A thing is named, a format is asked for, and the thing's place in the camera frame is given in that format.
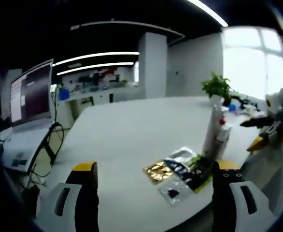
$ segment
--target white table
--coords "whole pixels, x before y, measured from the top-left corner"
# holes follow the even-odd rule
[[[68,133],[47,180],[48,190],[65,182],[77,163],[96,160],[100,232],[164,232],[186,221],[212,200],[212,182],[171,206],[142,171],[182,146],[201,152],[210,120],[204,97],[119,102],[86,108]],[[254,128],[245,116],[227,114],[235,125],[224,158],[242,165]]]

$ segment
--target potted plant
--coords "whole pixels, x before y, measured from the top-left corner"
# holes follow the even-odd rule
[[[221,104],[222,98],[226,100],[230,99],[230,86],[227,83],[229,80],[223,76],[215,74],[212,72],[212,79],[201,82],[203,88],[211,102],[213,104]]]

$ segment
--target led light strip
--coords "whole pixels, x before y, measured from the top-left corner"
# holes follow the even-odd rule
[[[52,66],[56,66],[59,64],[64,64],[67,62],[71,62],[74,60],[78,60],[78,59],[84,59],[84,58],[90,58],[90,57],[102,57],[102,56],[112,56],[112,55],[139,55],[139,52],[103,52],[103,53],[95,53],[95,54],[90,54],[90,55],[85,55],[85,56],[80,56],[80,57],[75,57],[75,58],[71,58],[71,59],[66,59],[60,62],[57,62],[55,64],[53,64]]]
[[[219,24],[221,24],[222,27],[228,27],[228,24],[226,21],[223,20],[216,12],[214,12],[212,9],[210,9],[208,6],[206,6],[204,3],[202,3],[199,0],[187,0],[190,3],[196,5],[197,7],[201,8],[204,12],[209,14],[212,18],[214,18]]]
[[[76,68],[76,69],[70,69],[70,70],[66,70],[63,72],[58,72],[57,76],[66,74],[66,73],[71,73],[74,71],[78,71],[78,70],[83,70],[83,69],[92,69],[92,68],[98,68],[98,67],[106,67],[106,66],[122,66],[122,65],[133,65],[133,62],[119,62],[119,63],[107,63],[107,64],[95,64],[95,65],[89,65],[89,66],[84,66],[84,67],[80,67],[80,68]]]

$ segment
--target blue object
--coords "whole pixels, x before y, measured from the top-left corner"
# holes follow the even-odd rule
[[[228,110],[229,110],[230,112],[236,111],[236,105],[234,105],[234,104],[229,105],[229,106],[228,106]]]
[[[70,98],[70,92],[68,89],[60,89],[59,90],[59,100],[63,101]]]

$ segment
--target green leaves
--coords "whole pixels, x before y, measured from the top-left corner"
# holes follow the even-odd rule
[[[216,75],[212,72],[212,79],[202,81],[202,90],[205,91],[211,98],[213,95],[219,95],[224,98],[229,98],[230,86],[227,83],[229,80],[221,75]]]

